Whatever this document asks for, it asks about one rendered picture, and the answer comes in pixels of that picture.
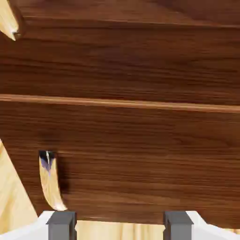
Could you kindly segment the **dark wood cabinet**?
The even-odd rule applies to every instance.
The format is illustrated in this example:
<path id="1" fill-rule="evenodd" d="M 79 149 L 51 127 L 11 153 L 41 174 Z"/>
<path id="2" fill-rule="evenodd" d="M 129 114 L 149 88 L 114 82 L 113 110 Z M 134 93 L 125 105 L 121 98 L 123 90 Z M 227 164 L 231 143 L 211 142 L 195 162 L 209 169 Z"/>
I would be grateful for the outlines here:
<path id="1" fill-rule="evenodd" d="M 240 29 L 240 0 L 16 0 L 21 35 L 30 19 L 153 23 Z M 240 105 L 0 94 L 0 102 L 239 113 Z"/>

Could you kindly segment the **dark wood cabinet door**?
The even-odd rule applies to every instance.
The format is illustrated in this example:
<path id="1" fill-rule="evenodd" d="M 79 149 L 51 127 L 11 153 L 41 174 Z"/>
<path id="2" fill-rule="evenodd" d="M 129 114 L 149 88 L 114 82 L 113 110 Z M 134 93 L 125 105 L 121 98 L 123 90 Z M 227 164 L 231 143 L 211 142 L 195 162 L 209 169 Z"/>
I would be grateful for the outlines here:
<path id="1" fill-rule="evenodd" d="M 195 210 L 240 228 L 240 114 L 0 102 L 0 139 L 37 213 L 38 152 L 57 154 L 79 219 L 160 224 Z"/>
<path id="2" fill-rule="evenodd" d="M 240 29 L 30 19 L 0 34 L 0 94 L 240 105 Z"/>

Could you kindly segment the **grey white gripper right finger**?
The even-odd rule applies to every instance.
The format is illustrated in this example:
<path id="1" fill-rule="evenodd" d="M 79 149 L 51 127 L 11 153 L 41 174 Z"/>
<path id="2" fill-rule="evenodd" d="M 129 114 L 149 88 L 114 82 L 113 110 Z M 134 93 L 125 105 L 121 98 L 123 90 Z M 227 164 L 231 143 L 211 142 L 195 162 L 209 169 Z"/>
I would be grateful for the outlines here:
<path id="1" fill-rule="evenodd" d="M 240 240 L 240 234 L 207 224 L 197 211 L 165 211 L 163 240 Z"/>

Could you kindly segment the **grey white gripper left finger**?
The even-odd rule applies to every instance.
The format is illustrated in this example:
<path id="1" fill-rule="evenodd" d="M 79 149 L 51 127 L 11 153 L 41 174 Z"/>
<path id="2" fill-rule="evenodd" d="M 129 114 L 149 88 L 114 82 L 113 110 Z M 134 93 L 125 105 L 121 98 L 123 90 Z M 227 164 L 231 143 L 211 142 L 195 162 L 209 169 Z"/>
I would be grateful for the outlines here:
<path id="1" fill-rule="evenodd" d="M 0 240 L 77 240 L 76 213 L 43 211 L 29 225 L 0 235 Z"/>

